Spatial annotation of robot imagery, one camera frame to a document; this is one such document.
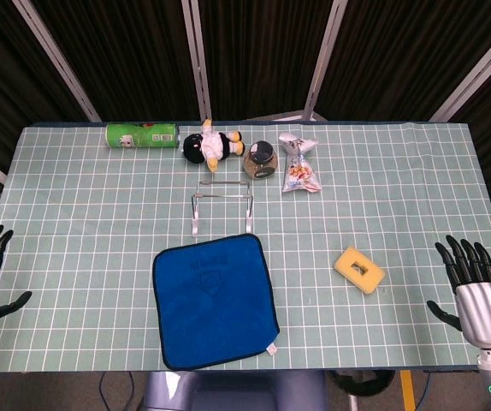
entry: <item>yellow sponge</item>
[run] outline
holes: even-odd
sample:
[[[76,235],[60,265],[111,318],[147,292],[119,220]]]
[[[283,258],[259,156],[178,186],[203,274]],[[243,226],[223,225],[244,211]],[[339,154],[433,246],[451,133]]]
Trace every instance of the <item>yellow sponge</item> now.
[[[349,247],[334,263],[334,268],[354,283],[365,294],[371,294],[385,276],[383,270],[361,254],[356,248]]]

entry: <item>penguin plush toy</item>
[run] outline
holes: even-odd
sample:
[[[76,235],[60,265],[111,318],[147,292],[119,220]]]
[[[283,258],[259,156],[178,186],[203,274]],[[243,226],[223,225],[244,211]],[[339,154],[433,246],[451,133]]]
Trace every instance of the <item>penguin plush toy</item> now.
[[[191,134],[183,142],[185,158],[195,164],[207,162],[212,173],[217,171],[219,160],[224,160],[231,153],[243,156],[244,150],[239,131],[226,134],[213,131],[210,119],[202,125],[202,134]]]

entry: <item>table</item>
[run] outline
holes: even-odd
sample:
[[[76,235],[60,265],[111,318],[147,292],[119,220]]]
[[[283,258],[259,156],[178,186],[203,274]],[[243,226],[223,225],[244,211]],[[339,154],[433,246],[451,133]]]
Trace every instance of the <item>table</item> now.
[[[287,131],[310,153],[321,193],[282,194],[274,176],[252,183],[253,232],[263,248],[281,333],[274,356],[215,369],[472,367],[476,349],[425,301],[454,312],[434,242],[451,233],[491,253],[491,205],[464,124],[258,123],[247,146]],[[199,126],[180,127],[181,139]],[[245,180],[242,159],[217,180]],[[30,289],[24,309],[0,321],[0,372],[159,370],[155,255],[168,247],[244,232],[245,203],[203,200],[191,237],[191,201],[207,167],[180,149],[109,149],[102,127],[22,132],[0,202],[13,228],[0,304]],[[232,188],[226,188],[227,194]],[[372,295],[336,273],[354,246],[387,272]]]

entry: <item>blue microfiber cloth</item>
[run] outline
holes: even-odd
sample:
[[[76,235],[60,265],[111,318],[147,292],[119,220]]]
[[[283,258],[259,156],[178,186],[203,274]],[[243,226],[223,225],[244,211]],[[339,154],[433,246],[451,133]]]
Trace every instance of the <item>blue microfiber cloth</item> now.
[[[164,250],[152,266],[164,364],[192,370],[261,354],[280,332],[261,241]]]

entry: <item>snack bag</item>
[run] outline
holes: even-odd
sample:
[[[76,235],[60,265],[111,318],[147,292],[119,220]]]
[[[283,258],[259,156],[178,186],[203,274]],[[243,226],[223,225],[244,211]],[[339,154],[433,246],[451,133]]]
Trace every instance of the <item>snack bag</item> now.
[[[290,133],[282,133],[279,138],[287,153],[286,174],[282,192],[304,189],[315,193],[322,189],[305,154],[316,146],[316,140],[303,140]]]

